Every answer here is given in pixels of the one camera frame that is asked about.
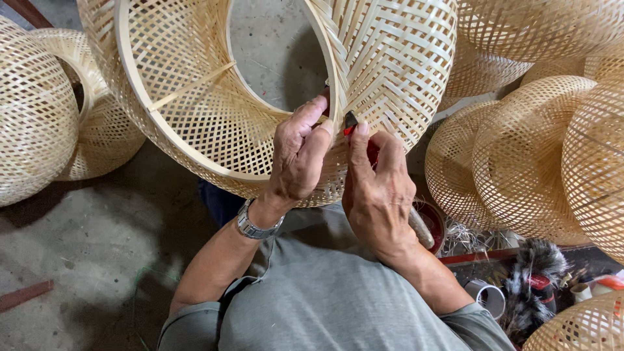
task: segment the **roll of tape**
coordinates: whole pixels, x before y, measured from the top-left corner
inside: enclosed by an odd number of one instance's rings
[[[497,320],[505,312],[505,295],[499,288],[483,280],[471,280],[464,290]]]

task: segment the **woven bamboo basket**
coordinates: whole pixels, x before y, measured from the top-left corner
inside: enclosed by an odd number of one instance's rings
[[[585,61],[585,77],[602,82],[614,73],[624,71],[624,43],[592,52]]]
[[[477,191],[510,230],[558,245],[587,242],[563,192],[563,137],[596,83],[546,77],[505,96],[488,114],[472,154]]]
[[[425,177],[434,200],[449,217],[472,229],[501,227],[479,197],[472,177],[474,138],[481,120],[497,103],[477,102],[450,115],[431,138],[425,158]]]
[[[390,7],[369,9],[364,1],[353,2],[342,12],[336,8],[330,17],[320,12],[329,4],[306,4],[329,67],[329,118],[337,135],[319,186],[300,203],[314,206],[341,197],[346,159],[339,131],[346,111],[369,121],[372,131],[397,132],[407,150],[422,135],[446,85],[456,37],[456,3],[416,1],[397,10],[398,17]],[[112,1],[81,0],[79,10],[105,80],[141,130],[194,173],[240,196],[256,196],[271,171],[275,126],[290,114],[263,102],[241,78],[230,52],[230,2],[182,1],[172,6],[156,0],[123,0],[114,9]],[[403,19],[411,13],[417,15]],[[340,26],[330,22],[345,16]],[[393,24],[399,17],[400,22]],[[159,26],[146,26],[150,21]],[[361,26],[369,28],[374,40],[359,31]],[[163,27],[168,36],[162,35]],[[156,45],[167,50],[174,44],[180,50],[171,57],[154,50]],[[117,46],[123,55],[117,54]],[[120,58],[128,75],[119,66]],[[175,69],[169,71],[169,64]],[[167,78],[158,81],[157,74]],[[216,109],[218,115],[211,114]]]
[[[485,94],[508,85],[533,66],[481,50],[457,36],[457,54],[444,95],[465,97]]]
[[[562,177],[585,235],[624,264],[624,72],[592,89],[572,117]]]
[[[39,192],[61,173],[78,138],[78,105],[59,62],[0,16],[0,206]]]
[[[31,34],[69,66],[64,70],[73,71],[71,76],[78,77],[84,90],[78,145],[56,180],[99,177],[125,164],[145,136],[115,101],[93,60],[87,36],[70,29],[38,29]]]
[[[440,104],[437,107],[436,113],[450,109],[451,107],[453,107],[454,104],[457,104],[461,99],[462,99],[461,97],[448,97],[446,95],[443,95],[442,100],[440,101]]]
[[[624,290],[585,300],[544,323],[523,351],[624,349]]]
[[[584,59],[561,59],[548,62],[539,62],[533,65],[524,75],[520,86],[524,86],[537,79],[552,76],[583,76],[585,70]]]
[[[585,57],[624,39],[618,0],[460,0],[457,30],[511,60]]]

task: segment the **wooden handle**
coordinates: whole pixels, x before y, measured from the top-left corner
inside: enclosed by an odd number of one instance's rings
[[[416,212],[414,206],[412,206],[409,210],[409,217],[407,221],[409,222],[409,226],[414,229],[414,232],[416,232],[416,236],[418,237],[418,241],[421,245],[427,250],[431,249],[436,242],[433,240],[433,236],[431,235],[429,228],[427,228],[425,222],[422,221],[421,215]]]

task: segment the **gray t-shirt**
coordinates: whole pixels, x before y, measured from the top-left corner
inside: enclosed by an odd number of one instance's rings
[[[222,301],[180,309],[160,351],[514,350],[478,304],[436,316],[351,232],[339,204],[289,212]]]

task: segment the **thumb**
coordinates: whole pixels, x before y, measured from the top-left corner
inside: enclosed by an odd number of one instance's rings
[[[333,141],[331,131],[333,131],[333,121],[329,119],[314,128],[305,137],[305,142],[298,153],[299,158],[311,166],[323,165],[323,158]]]
[[[349,148],[349,169],[353,172],[354,180],[366,177],[369,172],[373,171],[366,153],[368,139],[368,123],[362,122],[351,134],[351,147]]]

